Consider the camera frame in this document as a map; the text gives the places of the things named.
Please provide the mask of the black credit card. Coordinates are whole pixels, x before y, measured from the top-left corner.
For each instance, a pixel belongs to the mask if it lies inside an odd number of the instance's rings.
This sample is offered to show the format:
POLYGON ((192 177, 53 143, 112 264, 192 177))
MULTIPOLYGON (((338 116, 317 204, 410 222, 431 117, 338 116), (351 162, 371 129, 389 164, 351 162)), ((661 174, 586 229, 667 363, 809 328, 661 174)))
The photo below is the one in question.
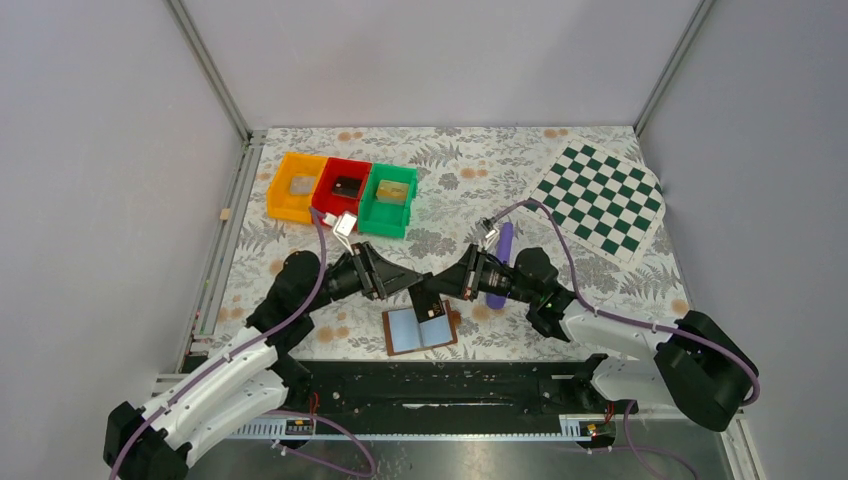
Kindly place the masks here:
POLYGON ((408 288, 415 318, 424 323, 446 313, 438 293, 428 290, 423 283, 408 288))
POLYGON ((335 179, 331 193, 338 197, 356 199, 360 195, 363 180, 360 178, 339 176, 335 179))

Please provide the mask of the brown leather card holder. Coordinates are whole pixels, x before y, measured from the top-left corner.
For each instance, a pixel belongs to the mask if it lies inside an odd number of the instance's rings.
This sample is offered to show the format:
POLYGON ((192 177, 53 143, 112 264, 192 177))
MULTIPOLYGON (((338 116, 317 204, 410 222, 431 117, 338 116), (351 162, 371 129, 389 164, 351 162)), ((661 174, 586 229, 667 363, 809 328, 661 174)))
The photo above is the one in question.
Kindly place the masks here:
POLYGON ((411 307, 384 311, 382 323, 387 354, 404 355, 456 344, 460 313, 447 300, 443 302, 443 309, 443 315, 424 322, 417 320, 411 307))

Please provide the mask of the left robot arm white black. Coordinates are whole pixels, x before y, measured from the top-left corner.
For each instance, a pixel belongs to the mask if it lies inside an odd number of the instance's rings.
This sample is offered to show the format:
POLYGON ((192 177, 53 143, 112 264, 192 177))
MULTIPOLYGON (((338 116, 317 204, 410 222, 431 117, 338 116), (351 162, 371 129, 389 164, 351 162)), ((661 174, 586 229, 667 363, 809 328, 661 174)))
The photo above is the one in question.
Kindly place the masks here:
POLYGON ((113 479, 183 479, 216 444, 255 417, 296 411, 310 397, 310 374, 289 354, 312 330, 310 313, 361 294, 383 300, 424 276, 356 243, 333 265, 325 254, 289 255, 244 328, 168 391, 140 407, 128 402, 107 420, 103 458, 113 479))

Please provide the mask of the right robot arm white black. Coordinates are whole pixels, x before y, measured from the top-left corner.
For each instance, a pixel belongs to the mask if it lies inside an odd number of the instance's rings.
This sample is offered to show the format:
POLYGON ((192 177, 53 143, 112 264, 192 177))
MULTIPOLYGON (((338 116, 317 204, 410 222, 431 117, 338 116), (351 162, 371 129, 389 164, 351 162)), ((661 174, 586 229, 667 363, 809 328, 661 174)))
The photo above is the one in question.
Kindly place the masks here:
POLYGON ((575 402, 589 412, 610 401, 664 404, 722 432, 755 389, 756 366, 708 315, 690 310, 680 319, 650 322, 594 311, 560 283, 557 268, 539 247, 521 250, 507 265, 472 244, 424 286, 461 300, 491 293, 525 303, 526 319, 543 337, 622 354, 620 360, 603 358, 575 382, 575 402))

